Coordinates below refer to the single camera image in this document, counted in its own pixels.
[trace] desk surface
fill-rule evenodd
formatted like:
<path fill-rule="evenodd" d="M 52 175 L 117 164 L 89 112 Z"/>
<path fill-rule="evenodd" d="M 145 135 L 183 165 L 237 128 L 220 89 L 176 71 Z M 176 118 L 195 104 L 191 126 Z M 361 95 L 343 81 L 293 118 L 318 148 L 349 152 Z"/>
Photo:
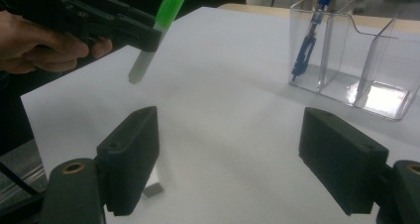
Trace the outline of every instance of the desk surface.
<path fill-rule="evenodd" d="M 390 122 L 288 85 L 288 19 L 201 8 L 177 20 L 144 80 L 125 47 L 22 97 L 46 172 L 96 146 L 132 111 L 155 105 L 165 192 L 108 223 L 374 223 L 340 209 L 298 157 L 307 106 L 333 112 L 420 161 L 420 102 Z"/>

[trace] marker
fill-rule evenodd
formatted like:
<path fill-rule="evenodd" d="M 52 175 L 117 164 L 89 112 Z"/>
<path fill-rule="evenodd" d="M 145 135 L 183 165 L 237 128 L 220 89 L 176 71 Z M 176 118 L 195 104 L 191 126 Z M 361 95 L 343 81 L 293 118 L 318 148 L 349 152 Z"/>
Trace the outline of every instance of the marker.
<path fill-rule="evenodd" d="M 293 74 L 292 81 L 294 81 L 297 76 L 302 75 L 308 67 L 308 62 L 311 58 L 312 50 L 314 49 L 316 43 L 316 27 L 321 24 L 326 7 L 330 4 L 330 2 L 331 0 L 318 1 L 318 5 L 316 6 L 315 12 L 311 19 L 311 25 L 309 26 L 308 34 L 303 40 L 302 47 L 300 48 L 296 62 L 294 63 L 293 71 L 291 72 L 291 74 Z"/>
<path fill-rule="evenodd" d="M 185 0 L 163 0 L 158 8 L 154 29 L 161 31 L 160 41 L 169 29 Z M 129 73 L 129 81 L 140 82 L 154 58 L 155 53 L 141 51 Z"/>

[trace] green cap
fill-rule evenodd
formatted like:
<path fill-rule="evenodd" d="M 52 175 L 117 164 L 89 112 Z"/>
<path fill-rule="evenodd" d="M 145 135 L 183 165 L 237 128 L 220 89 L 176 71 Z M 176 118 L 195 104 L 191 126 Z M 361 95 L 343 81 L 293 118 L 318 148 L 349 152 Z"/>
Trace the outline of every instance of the green cap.
<path fill-rule="evenodd" d="M 157 11 L 156 23 L 168 29 L 185 0 L 163 0 Z"/>

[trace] transparent container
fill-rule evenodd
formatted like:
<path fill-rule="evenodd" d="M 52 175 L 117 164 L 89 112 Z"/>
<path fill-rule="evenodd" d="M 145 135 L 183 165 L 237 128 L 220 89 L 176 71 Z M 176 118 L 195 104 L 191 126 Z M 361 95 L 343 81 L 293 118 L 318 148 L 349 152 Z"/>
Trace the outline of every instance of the transparent container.
<path fill-rule="evenodd" d="M 360 1 L 367 6 L 364 15 L 356 15 L 362 11 L 356 7 Z M 301 48 L 318 0 L 292 5 L 290 84 L 388 119 L 402 119 L 420 86 L 420 14 L 418 19 L 399 18 L 413 10 L 413 1 L 383 0 L 384 12 L 372 17 L 368 0 L 332 0 L 316 25 L 313 48 L 306 50 Z M 293 75 L 293 69 L 302 66 L 301 55 L 306 55 L 307 67 Z"/>

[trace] pen holder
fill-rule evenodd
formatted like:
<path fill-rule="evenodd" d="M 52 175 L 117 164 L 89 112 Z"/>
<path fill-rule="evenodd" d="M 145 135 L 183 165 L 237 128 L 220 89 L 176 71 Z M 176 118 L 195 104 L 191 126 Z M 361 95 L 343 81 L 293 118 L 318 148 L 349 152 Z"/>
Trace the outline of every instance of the pen holder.
<path fill-rule="evenodd" d="M 302 0 L 290 8 L 290 71 L 317 2 Z M 331 1 L 316 27 L 315 45 L 306 52 L 306 70 L 298 76 L 290 73 L 289 82 L 388 119 L 402 119 L 420 86 L 420 22 L 398 18 L 409 10 L 410 0 L 395 0 L 397 6 L 381 18 L 353 15 L 356 2 Z"/>

